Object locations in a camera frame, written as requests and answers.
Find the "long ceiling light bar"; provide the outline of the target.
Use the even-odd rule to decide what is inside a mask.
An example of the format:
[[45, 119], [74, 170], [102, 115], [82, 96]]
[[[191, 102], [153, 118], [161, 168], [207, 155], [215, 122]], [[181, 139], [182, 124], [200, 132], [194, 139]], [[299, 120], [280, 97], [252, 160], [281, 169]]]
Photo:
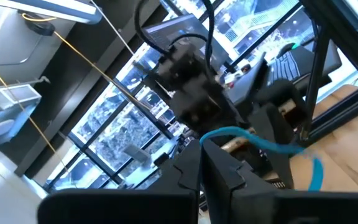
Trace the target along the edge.
[[102, 19], [100, 8], [77, 0], [0, 0], [0, 6], [84, 24]]

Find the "black computer monitor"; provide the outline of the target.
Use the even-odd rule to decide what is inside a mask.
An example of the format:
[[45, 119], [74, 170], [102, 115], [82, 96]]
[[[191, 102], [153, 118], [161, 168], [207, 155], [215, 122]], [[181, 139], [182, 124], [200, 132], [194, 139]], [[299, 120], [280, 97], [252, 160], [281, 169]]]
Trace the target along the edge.
[[[175, 38], [183, 34], [199, 34], [205, 38], [208, 37], [207, 28], [193, 14], [179, 16], [153, 26], [145, 27], [143, 31], [147, 37], [150, 37], [164, 50], [168, 49], [168, 46]], [[215, 38], [213, 38], [211, 45], [213, 49], [211, 65], [218, 69], [225, 62], [229, 62], [229, 54]]]

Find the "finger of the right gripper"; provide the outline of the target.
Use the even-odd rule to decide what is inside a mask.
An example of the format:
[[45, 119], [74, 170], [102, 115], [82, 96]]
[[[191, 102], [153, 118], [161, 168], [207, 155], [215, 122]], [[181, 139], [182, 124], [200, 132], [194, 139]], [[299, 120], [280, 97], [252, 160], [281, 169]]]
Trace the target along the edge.
[[244, 100], [248, 100], [264, 85], [267, 74], [266, 52], [263, 52], [257, 63], [243, 76], [234, 83], [234, 86], [227, 90], [229, 99], [238, 105]]
[[[272, 143], [288, 144], [293, 137], [292, 127], [272, 103], [260, 107], [249, 116], [249, 121], [256, 135]], [[294, 187], [289, 155], [266, 150], [265, 152], [273, 171], [278, 174], [281, 181], [287, 187]]]

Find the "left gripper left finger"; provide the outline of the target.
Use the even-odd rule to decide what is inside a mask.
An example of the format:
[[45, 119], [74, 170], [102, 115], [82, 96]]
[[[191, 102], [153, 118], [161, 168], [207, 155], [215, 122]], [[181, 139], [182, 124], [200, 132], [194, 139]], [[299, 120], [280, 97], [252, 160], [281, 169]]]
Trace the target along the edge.
[[42, 200], [37, 224], [197, 224], [200, 170], [192, 140], [149, 188], [61, 190]]

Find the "white ceiling fixture box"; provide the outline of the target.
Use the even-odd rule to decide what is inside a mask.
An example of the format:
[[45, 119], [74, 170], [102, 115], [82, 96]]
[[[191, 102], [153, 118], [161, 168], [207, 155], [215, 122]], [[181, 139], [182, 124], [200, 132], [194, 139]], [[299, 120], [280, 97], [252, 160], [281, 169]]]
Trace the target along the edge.
[[29, 84], [0, 88], [0, 144], [20, 131], [41, 99]]

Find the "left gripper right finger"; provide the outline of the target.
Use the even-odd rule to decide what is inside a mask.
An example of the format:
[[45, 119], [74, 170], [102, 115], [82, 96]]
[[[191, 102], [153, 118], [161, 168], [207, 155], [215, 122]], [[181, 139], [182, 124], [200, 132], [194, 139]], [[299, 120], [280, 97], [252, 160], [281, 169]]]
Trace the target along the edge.
[[357, 192], [279, 190], [209, 140], [201, 163], [212, 224], [358, 224]]

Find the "person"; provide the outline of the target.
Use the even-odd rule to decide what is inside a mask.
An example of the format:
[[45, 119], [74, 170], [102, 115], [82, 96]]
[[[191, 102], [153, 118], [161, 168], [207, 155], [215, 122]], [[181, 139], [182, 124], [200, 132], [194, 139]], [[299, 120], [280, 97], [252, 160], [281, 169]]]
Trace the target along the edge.
[[284, 45], [278, 52], [275, 60], [269, 66], [267, 76], [267, 84], [272, 84], [275, 80], [296, 80], [300, 78], [300, 71], [296, 64], [295, 58], [291, 50], [296, 47], [296, 44], [290, 43]]

